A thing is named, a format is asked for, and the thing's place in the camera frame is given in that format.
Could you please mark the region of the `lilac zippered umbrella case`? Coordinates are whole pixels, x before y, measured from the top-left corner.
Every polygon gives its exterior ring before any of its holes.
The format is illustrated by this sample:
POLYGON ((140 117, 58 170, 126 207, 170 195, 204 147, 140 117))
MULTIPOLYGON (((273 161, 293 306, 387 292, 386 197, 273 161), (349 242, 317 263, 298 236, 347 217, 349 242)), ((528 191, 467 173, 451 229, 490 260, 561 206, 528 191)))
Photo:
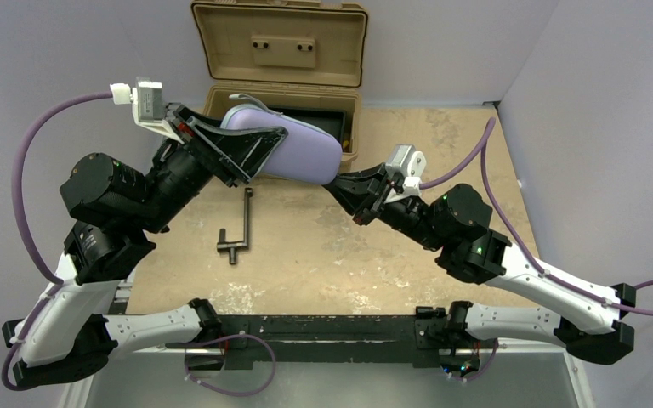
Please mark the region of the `lilac zippered umbrella case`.
POLYGON ((272 110, 247 93, 233 93, 232 100, 241 103, 230 108, 221 127, 230 130, 280 127, 287 136, 260 167, 259 176, 329 184, 337 176, 342 160, 339 142, 325 130, 272 110))

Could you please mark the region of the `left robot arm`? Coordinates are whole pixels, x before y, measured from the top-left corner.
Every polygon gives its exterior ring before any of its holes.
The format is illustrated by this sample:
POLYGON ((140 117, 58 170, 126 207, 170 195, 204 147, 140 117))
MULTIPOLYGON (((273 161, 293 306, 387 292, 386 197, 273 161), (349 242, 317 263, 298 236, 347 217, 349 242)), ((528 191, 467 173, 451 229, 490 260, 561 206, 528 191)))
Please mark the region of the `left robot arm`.
POLYGON ((180 105, 169 109, 173 131, 141 173, 104 153, 84 156, 60 186, 75 223, 54 280, 32 311, 3 325, 9 352, 3 385, 26 391, 82 380, 109 360, 161 344, 224 341, 212 304, 194 299, 157 314, 109 317, 99 305, 156 244, 169 222, 212 179, 246 184, 287 138, 283 127, 228 130, 180 105))

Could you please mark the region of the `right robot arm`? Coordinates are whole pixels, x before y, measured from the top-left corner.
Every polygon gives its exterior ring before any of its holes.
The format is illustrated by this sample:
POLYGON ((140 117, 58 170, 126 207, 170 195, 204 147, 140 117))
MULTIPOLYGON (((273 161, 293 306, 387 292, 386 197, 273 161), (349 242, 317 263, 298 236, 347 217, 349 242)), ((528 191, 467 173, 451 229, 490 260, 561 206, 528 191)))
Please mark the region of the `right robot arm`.
POLYGON ((405 180, 379 165, 338 175, 326 186, 359 225, 379 220, 435 253, 451 278, 486 285, 531 301, 529 308, 456 301, 448 309, 420 308, 417 329, 429 345, 467 346, 500 337, 564 348, 590 363, 611 365, 633 351, 634 329, 623 321, 636 302, 627 284, 601 286, 527 256, 491 228, 492 209, 469 184, 457 184, 432 202, 417 196, 390 201, 405 180))

